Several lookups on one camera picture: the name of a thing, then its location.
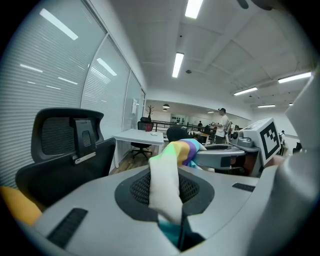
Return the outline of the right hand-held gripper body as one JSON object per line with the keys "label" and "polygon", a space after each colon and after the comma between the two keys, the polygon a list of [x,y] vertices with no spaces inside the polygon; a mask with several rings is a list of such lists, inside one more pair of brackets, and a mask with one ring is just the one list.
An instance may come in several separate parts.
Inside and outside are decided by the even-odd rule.
{"label": "right hand-held gripper body", "polygon": [[235,131],[229,143],[248,154],[256,155],[250,176],[258,177],[266,164],[281,149],[280,137],[273,118],[258,120]]}

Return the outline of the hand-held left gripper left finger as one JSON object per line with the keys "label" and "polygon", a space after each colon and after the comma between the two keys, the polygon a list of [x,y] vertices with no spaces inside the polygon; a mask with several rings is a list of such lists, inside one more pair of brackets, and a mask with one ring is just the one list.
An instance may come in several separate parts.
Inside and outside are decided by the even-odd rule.
{"label": "hand-held left gripper left finger", "polygon": [[148,166],[87,182],[47,208],[34,228],[48,238],[72,209],[86,215],[65,246],[77,256],[176,256],[158,226],[158,213],[138,202],[130,187]]}

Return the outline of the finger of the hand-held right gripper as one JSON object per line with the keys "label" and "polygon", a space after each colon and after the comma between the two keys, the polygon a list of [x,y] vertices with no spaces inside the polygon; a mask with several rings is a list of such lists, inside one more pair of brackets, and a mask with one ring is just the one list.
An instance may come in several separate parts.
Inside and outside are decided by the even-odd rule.
{"label": "finger of the hand-held right gripper", "polygon": [[210,144],[204,146],[207,150],[232,150],[232,151],[239,151],[241,148],[234,146],[232,144]]}
{"label": "finger of the hand-held right gripper", "polygon": [[208,147],[196,153],[194,162],[218,173],[258,173],[259,148]]}

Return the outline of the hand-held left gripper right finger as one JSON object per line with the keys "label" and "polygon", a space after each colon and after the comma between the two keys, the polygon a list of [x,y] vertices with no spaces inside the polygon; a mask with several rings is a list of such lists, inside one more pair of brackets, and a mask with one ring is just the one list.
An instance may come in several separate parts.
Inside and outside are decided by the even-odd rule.
{"label": "hand-held left gripper right finger", "polygon": [[191,249],[208,240],[240,211],[259,179],[180,167],[180,175],[195,185],[193,197],[183,203],[178,248]]}

